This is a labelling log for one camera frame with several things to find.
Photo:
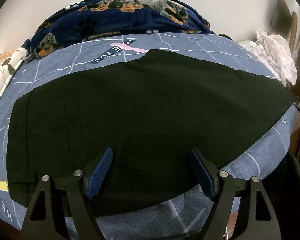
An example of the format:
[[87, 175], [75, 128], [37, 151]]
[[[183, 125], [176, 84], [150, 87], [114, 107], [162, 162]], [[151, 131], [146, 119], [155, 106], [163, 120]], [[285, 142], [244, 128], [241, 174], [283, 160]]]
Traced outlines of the black pants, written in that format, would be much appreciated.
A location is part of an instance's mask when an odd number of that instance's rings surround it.
[[144, 209], [202, 180], [194, 148], [223, 168], [293, 102], [278, 80], [164, 50], [75, 72], [15, 102], [9, 194], [28, 207], [42, 176], [66, 178], [111, 149], [104, 182], [90, 195], [94, 214]]

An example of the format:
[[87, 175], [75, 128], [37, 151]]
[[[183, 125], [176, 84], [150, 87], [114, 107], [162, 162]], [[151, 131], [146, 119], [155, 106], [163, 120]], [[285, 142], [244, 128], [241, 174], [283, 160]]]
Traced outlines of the white patterned crumpled sheet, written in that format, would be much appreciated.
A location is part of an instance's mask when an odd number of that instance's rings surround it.
[[245, 40], [238, 44], [263, 63], [274, 76], [286, 86], [295, 85], [298, 72], [294, 64], [287, 40], [280, 35], [258, 30], [257, 40]]

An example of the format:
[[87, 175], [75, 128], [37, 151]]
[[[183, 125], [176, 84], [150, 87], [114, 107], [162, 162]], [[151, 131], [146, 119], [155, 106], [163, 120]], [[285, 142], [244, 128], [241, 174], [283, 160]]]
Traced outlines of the white floral pillow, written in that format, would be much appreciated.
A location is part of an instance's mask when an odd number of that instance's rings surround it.
[[21, 47], [0, 54], [0, 96], [27, 53], [28, 50]]

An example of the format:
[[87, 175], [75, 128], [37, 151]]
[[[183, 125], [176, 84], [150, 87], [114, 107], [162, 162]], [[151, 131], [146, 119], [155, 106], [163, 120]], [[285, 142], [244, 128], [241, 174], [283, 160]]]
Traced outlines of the wooden board leaning on wall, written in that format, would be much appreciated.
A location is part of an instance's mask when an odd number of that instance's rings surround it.
[[297, 35], [297, 27], [298, 27], [298, 16], [295, 11], [292, 12], [292, 23], [290, 26], [290, 38], [289, 38], [289, 47], [290, 50], [294, 49]]

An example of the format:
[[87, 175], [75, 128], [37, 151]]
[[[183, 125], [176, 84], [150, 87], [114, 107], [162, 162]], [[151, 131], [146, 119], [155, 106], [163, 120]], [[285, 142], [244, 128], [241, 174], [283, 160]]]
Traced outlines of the navy dog print blanket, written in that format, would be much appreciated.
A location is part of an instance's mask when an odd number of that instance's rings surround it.
[[128, 34], [210, 34], [209, 22], [179, 0], [85, 0], [50, 16], [23, 46], [26, 62], [73, 44]]

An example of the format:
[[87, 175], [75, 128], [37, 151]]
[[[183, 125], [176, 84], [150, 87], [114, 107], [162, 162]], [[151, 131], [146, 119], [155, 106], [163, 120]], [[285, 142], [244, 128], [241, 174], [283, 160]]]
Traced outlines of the wall mounted television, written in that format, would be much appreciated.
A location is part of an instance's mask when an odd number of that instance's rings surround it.
[[292, 23], [292, 15], [285, 0], [276, 0], [276, 9], [270, 25], [273, 31], [281, 36], [287, 36]]

